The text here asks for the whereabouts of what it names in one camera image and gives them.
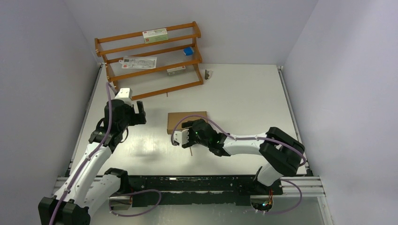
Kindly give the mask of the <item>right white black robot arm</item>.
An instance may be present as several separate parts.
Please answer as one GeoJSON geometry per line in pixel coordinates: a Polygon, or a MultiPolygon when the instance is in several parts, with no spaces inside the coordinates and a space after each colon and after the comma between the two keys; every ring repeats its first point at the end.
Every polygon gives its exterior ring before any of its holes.
{"type": "Polygon", "coordinates": [[[172,132],[171,143],[182,148],[198,144],[219,157],[263,156],[266,163],[258,169],[253,182],[258,194],[265,194],[281,177],[296,175],[306,164],[304,145],[277,127],[256,135],[233,135],[201,118],[182,123],[180,131],[172,132]]]}

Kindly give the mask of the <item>brown cardboard box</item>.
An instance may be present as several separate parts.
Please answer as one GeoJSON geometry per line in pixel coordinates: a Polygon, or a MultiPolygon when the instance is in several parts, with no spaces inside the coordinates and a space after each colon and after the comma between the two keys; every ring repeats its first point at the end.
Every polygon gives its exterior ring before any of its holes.
{"type": "Polygon", "coordinates": [[[176,124],[182,120],[182,122],[176,127],[176,130],[182,130],[182,124],[187,121],[191,120],[198,120],[201,119],[200,116],[207,117],[207,111],[198,111],[198,112],[169,112],[168,113],[168,120],[167,120],[167,134],[172,134],[173,129],[175,128],[176,124]]]}

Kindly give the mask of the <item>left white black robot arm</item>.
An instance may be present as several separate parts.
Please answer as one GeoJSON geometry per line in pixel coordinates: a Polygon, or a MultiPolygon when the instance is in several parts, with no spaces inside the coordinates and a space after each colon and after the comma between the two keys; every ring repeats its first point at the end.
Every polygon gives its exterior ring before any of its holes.
{"type": "Polygon", "coordinates": [[[52,197],[38,204],[43,225],[88,225],[108,198],[132,191],[126,170],[109,168],[99,183],[94,180],[110,158],[129,126],[146,124],[142,101],[113,99],[104,108],[104,117],[91,133],[84,155],[66,182],[52,197]]]}

